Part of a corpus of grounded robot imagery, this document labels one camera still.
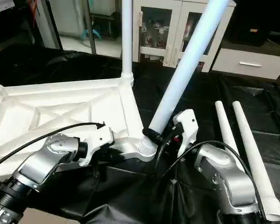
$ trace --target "white pipe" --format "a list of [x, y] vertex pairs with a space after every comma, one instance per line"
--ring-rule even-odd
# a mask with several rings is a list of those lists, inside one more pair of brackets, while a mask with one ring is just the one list
[[132, 10], [133, 0], [122, 0], [122, 72], [121, 78], [133, 85], [132, 72]]
[[[229, 122], [228, 122], [228, 118], [227, 118], [225, 110], [224, 110], [223, 103], [221, 101], [217, 101], [215, 103], [215, 106], [216, 106], [216, 111], [217, 111], [217, 115], [218, 115], [218, 120], [219, 120], [219, 124], [220, 124], [223, 142], [226, 143], [227, 145], [229, 145], [231, 148], [234, 149], [234, 151], [236, 151], [238, 153], [238, 147], [237, 147], [237, 144], [235, 143], [235, 140], [234, 140], [234, 137], [233, 137], [233, 134], [232, 134]], [[237, 157], [232, 152], [230, 152], [229, 149], [227, 149], [227, 148], [225, 148], [225, 149], [235, 159], [238, 168], [240, 170], [242, 170], [243, 172], [245, 172], [242, 164], [237, 159]]]
[[237, 117], [238, 127], [245, 146], [251, 173], [259, 192], [266, 219], [269, 221], [280, 221], [280, 202], [275, 196], [242, 106], [238, 101], [233, 102], [232, 105]]
[[228, 3], [229, 0], [210, 0], [207, 4], [149, 128], [162, 134]]

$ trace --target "glass cabinet door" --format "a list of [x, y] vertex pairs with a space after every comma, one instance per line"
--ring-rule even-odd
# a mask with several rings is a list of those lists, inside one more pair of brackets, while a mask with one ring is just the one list
[[[198, 2], [182, 2], [178, 28], [175, 35], [175, 43], [172, 50], [170, 67], [176, 67], [179, 60], [182, 58], [184, 51], [191, 40], [191, 37], [198, 25], [198, 22], [206, 9], [207, 1], [204, 3]], [[212, 36], [204, 54], [200, 58], [202, 72], [208, 72], [223, 38], [228, 22], [231, 18], [235, 3], [230, 1], [229, 6], [225, 10], [221, 21]]]
[[[186, 24], [186, 27], [185, 27], [185, 30], [183, 33], [182, 44], [181, 44], [181, 48], [180, 48], [181, 52], [185, 51], [193, 33], [194, 33], [194, 30], [200, 20], [201, 15], [202, 15], [202, 13], [189, 12], [187, 24]], [[208, 52], [210, 50], [210, 46], [213, 42], [213, 39], [214, 39], [214, 35], [213, 35], [212, 39], [210, 40], [209, 45], [207, 46], [207, 48], [204, 52], [204, 55], [208, 54]]]
[[181, 1], [134, 1], [133, 60], [169, 66]]

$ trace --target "vertical white pole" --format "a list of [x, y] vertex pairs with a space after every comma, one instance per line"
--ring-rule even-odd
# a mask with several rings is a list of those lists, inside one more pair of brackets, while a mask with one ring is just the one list
[[133, 0], [122, 0], [122, 72], [121, 78], [133, 85], [132, 72], [132, 11]]
[[262, 161], [242, 106], [238, 101], [233, 102], [232, 105], [266, 219], [268, 221], [280, 221], [280, 202], [275, 196], [266, 167]]
[[[229, 0], [210, 0], [198, 25], [190, 39], [184, 55], [175, 70], [175, 73], [166, 89], [166, 92], [154, 114], [149, 128], [162, 134], [167, 125], [179, 99], [182, 96], [188, 82], [190, 81], [207, 45], [209, 44], [215, 30], [227, 8]], [[156, 145], [143, 138], [139, 151], [147, 156], [153, 156]]]

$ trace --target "metal pole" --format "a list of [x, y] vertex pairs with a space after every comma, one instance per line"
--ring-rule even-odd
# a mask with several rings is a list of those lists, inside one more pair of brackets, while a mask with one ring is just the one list
[[88, 38], [90, 41], [91, 53], [93, 55], [96, 55], [97, 50], [95, 49], [95, 42], [94, 42], [93, 31], [92, 31], [92, 21], [91, 21], [89, 1], [84, 0], [84, 3], [85, 3], [84, 4], [85, 20], [86, 20], [86, 26], [88, 29]]
[[121, 77], [133, 85], [132, 72], [132, 11], [133, 1], [122, 0], [122, 73]]

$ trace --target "black cloth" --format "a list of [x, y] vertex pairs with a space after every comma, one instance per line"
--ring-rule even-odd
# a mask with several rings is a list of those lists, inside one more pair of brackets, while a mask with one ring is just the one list
[[[147, 127], [174, 73], [149, 63], [133, 64], [133, 92]], [[85, 53], [13, 46], [0, 52], [0, 84], [40, 84], [119, 77], [121, 61]], [[199, 125], [197, 141], [222, 140], [215, 101], [222, 100], [244, 161], [245, 150], [232, 109], [241, 102], [280, 200], [280, 84], [255, 78], [226, 77], [196, 72], [174, 113], [193, 109]], [[174, 157], [165, 153], [157, 174]], [[211, 224], [217, 222], [217, 203], [210, 184], [186, 160], [161, 180], [153, 180], [154, 161], [130, 159], [56, 173], [30, 206], [83, 224]]]

